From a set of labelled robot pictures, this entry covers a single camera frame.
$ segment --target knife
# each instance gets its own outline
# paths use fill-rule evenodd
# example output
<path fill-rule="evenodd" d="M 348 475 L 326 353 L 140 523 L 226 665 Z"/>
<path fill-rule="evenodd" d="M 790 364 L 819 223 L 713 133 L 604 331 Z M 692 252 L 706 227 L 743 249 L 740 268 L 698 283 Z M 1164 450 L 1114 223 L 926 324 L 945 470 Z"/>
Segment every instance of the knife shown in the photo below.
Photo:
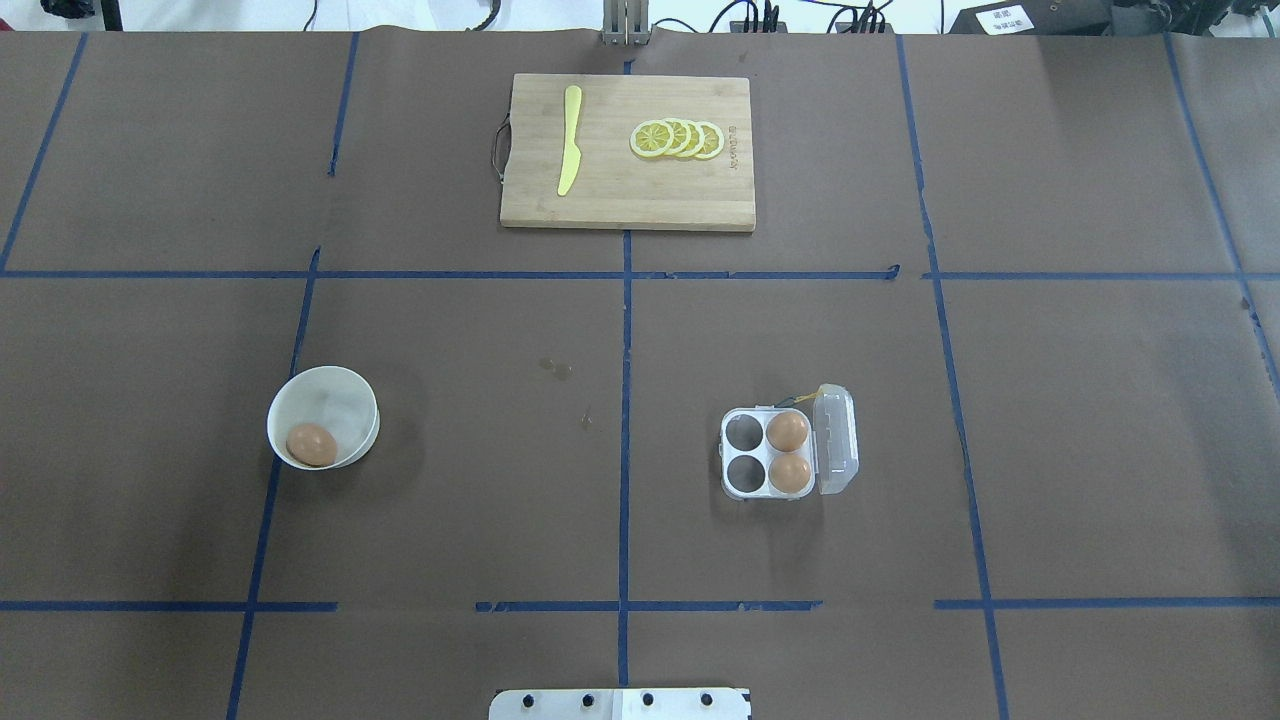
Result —
<path fill-rule="evenodd" d="M 561 184 L 556 191 L 561 197 L 568 193 L 577 178 L 577 165 L 582 151 L 573 142 L 577 136 L 577 115 L 582 110 L 582 88 L 571 85 L 564 88 L 564 156 L 561 159 Z"/>

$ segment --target white bracket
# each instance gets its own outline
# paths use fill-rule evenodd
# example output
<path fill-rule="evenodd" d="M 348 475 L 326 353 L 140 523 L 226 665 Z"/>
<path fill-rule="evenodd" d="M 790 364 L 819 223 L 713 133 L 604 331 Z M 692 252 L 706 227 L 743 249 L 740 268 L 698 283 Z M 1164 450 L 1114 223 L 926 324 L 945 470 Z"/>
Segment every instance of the white bracket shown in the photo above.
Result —
<path fill-rule="evenodd" d="M 649 0 L 604 0 L 605 45 L 649 45 Z"/>
<path fill-rule="evenodd" d="M 489 720 L 751 720 L 741 688 L 503 691 Z"/>

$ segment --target white bowl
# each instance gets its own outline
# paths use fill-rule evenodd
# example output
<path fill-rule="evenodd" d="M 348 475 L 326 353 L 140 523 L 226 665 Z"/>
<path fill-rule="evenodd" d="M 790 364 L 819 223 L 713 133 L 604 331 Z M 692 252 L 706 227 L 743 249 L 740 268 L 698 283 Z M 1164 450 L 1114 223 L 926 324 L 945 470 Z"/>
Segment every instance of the white bowl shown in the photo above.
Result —
<path fill-rule="evenodd" d="M 315 423 L 333 436 L 338 443 L 333 465 L 312 468 L 285 450 L 289 430 L 302 423 Z M 321 365 L 298 373 L 275 393 L 266 413 L 266 439 L 280 460 L 298 470 L 329 470 L 364 457 L 378 439 L 380 424 L 378 398 L 365 378 L 347 368 Z"/>

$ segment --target black pole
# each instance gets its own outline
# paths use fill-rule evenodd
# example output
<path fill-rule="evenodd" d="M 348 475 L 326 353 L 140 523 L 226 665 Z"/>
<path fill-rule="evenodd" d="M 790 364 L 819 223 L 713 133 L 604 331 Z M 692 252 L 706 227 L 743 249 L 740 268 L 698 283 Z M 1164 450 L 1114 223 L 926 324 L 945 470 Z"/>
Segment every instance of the black pole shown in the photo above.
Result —
<path fill-rule="evenodd" d="M 120 0 L 101 0 L 101 3 L 102 24 L 106 26 L 106 29 L 124 29 L 124 26 L 120 24 Z"/>

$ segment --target sticker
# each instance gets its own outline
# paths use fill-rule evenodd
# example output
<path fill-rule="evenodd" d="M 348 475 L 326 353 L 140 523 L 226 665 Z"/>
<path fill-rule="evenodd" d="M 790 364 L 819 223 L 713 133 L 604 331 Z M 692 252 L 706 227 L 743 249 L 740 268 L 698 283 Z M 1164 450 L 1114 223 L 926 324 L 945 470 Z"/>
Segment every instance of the sticker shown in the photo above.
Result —
<path fill-rule="evenodd" d="M 982 23 L 982 29 L 987 35 L 1009 35 L 1010 32 L 1021 32 L 1036 27 L 1032 24 L 1032 19 L 1027 17 L 1027 10 L 1021 5 L 974 13 L 973 17 L 978 18 L 978 22 Z"/>

